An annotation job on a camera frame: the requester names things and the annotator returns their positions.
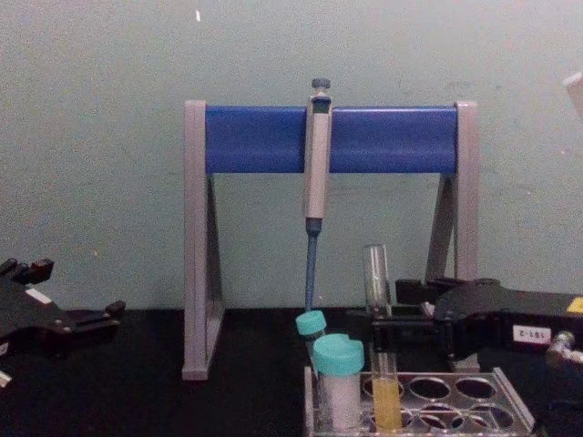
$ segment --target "black countertop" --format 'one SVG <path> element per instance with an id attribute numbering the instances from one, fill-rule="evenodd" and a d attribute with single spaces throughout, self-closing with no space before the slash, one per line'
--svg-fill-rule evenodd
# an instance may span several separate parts
<path id="1" fill-rule="evenodd" d="M 324 310 L 343 330 L 343 310 Z M 0 391 L 0 436 L 300 436 L 303 366 L 300 310 L 229 310 L 210 380 L 180 378 L 182 311 L 128 311 L 113 343 L 66 360 L 0 361 L 13 381 Z M 583 399 L 583 375 L 558 373 L 540 357 L 484 351 L 534 415 L 553 399 Z M 400 371 L 446 371 L 431 351 L 399 357 Z M 557 412 L 549 435 L 583 435 L 583 415 Z"/>

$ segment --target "small vial with teal cap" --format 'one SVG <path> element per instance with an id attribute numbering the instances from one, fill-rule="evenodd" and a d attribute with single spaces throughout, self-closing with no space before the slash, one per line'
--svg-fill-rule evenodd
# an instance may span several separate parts
<path id="1" fill-rule="evenodd" d="M 306 311 L 295 318 L 295 324 L 306 345 L 312 368 L 317 377 L 318 371 L 313 364 L 312 357 L 313 343 L 326 333 L 326 319 L 320 310 Z"/>
<path id="2" fill-rule="evenodd" d="M 318 380 L 320 419 L 335 432 L 357 430 L 361 424 L 361 370 L 364 347 L 346 334 L 320 337 L 313 345 Z"/>

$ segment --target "metal knob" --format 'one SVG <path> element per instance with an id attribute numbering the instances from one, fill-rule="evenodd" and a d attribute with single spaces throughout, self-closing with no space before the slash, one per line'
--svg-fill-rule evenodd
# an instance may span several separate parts
<path id="1" fill-rule="evenodd" d="M 575 336 L 563 330 L 555 336 L 547 349 L 547 364 L 553 368 L 560 368 L 567 363 L 583 366 L 583 352 L 573 351 Z"/>
<path id="2" fill-rule="evenodd" d="M 3 371 L 0 371 L 0 388 L 3 389 L 12 380 L 10 375 L 6 375 Z"/>
<path id="3" fill-rule="evenodd" d="M 312 88 L 330 88 L 330 79 L 325 77 L 316 77 L 312 79 Z"/>

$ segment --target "label on equipment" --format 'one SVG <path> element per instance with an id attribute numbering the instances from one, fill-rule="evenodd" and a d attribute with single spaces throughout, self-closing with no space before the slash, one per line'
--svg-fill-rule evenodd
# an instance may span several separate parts
<path id="1" fill-rule="evenodd" d="M 43 305 L 46 305 L 47 303 L 51 303 L 52 302 L 52 300 L 50 298 L 48 298 L 43 293 L 41 293 L 40 291 L 35 290 L 35 289 L 28 289 L 26 291 L 26 294 L 28 296 L 30 296 L 31 298 L 35 298 L 36 300 L 38 300 Z"/>
<path id="2" fill-rule="evenodd" d="M 574 298 L 567 308 L 567 312 L 583 313 L 583 298 Z"/>
<path id="3" fill-rule="evenodd" d="M 514 341 L 519 343 L 549 344 L 551 335 L 550 328 L 521 325 L 514 325 L 512 327 Z"/>

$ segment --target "yellow liquid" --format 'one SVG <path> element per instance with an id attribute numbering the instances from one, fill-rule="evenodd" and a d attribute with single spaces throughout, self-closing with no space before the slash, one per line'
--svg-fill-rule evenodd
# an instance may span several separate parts
<path id="1" fill-rule="evenodd" d="M 390 431 L 403 428 L 399 382 L 395 379 L 374 379 L 373 398 L 374 421 L 377 430 Z"/>

